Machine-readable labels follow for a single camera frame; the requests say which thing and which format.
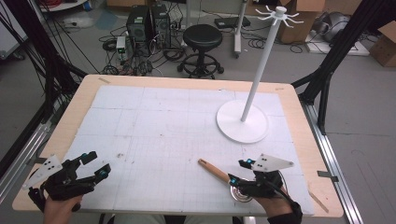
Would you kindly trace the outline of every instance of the black stool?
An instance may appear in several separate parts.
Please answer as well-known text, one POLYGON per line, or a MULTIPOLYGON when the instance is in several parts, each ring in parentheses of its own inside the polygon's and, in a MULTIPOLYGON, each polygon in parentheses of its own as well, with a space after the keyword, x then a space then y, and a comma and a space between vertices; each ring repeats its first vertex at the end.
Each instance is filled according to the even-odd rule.
POLYGON ((192 50, 198 50, 198 53, 186 57, 177 67, 178 72, 182 72, 184 70, 190 74, 189 77, 211 76, 213 79, 215 79, 213 74, 216 71, 220 74, 224 72, 224 68, 220 66, 220 63, 218 63, 214 57, 205 54, 205 52, 208 52, 221 44, 222 34, 218 29, 207 24, 193 25, 187 28, 184 32, 183 40, 192 48, 192 50), (197 61, 193 63, 188 62, 188 59, 192 57, 198 57, 197 61), (205 57, 210 58, 212 62, 205 63, 205 57))

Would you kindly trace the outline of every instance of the tape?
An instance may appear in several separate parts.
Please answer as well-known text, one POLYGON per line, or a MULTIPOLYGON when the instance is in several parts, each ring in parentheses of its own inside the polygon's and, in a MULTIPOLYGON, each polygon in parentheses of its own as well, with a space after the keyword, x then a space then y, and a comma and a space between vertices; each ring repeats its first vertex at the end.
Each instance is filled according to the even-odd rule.
POLYGON ((327 171, 318 171, 318 176, 328 177, 332 182, 338 182, 338 177, 336 175, 330 174, 330 172, 327 171))
POLYGON ((92 10, 91 1, 86 1, 85 3, 82 4, 82 7, 86 11, 91 11, 92 10))

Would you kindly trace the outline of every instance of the grid paper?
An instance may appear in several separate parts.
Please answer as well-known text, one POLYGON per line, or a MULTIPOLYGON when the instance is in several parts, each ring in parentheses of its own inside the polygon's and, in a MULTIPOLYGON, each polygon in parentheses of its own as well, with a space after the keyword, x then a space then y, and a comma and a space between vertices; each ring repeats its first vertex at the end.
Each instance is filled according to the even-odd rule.
POLYGON ((78 168, 78 178, 109 163, 109 177, 84 196, 82 208, 136 213, 264 216, 254 200, 240 203, 230 187, 198 164, 200 158, 224 173, 253 179, 239 160, 262 153, 293 161, 282 170, 290 196, 313 215, 304 175, 277 94, 257 92, 253 104, 269 119, 269 133, 242 145, 219 130, 216 114, 248 92, 102 86, 64 159, 96 151, 78 168))

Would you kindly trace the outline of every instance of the wooden handle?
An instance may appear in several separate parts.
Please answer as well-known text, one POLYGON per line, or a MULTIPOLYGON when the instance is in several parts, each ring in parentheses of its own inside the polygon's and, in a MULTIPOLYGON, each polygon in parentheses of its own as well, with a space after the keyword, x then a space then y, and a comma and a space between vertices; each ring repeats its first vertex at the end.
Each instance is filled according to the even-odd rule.
POLYGON ((210 164, 209 162, 204 161, 203 159, 199 159, 198 163, 200 163, 207 171, 209 171, 213 175, 217 176, 218 178, 220 178, 222 181, 226 182, 227 184, 230 181, 230 177, 228 177, 227 174, 225 174, 224 172, 222 172, 216 166, 210 164))

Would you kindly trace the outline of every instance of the white plastic piece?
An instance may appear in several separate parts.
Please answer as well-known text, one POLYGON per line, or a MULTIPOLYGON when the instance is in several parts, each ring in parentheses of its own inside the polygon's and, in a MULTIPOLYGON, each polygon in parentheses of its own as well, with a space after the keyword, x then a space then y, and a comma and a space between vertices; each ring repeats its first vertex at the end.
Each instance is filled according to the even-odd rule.
POLYGON ((285 161, 277 157, 261 154, 260 157, 252 164, 251 169, 260 172, 272 172, 290 168, 294 165, 292 161, 285 161))
POLYGON ((47 179, 50 175, 62 170, 62 164, 56 155, 50 156, 43 165, 22 185, 22 189, 29 189, 33 185, 47 179))
POLYGON ((256 224, 255 217, 244 217, 244 224, 256 224))
POLYGON ((238 143, 252 144, 261 141, 268 134, 268 118, 259 108, 250 108, 249 117, 242 121, 245 102, 230 101, 221 106, 217 114, 220 130, 238 143))

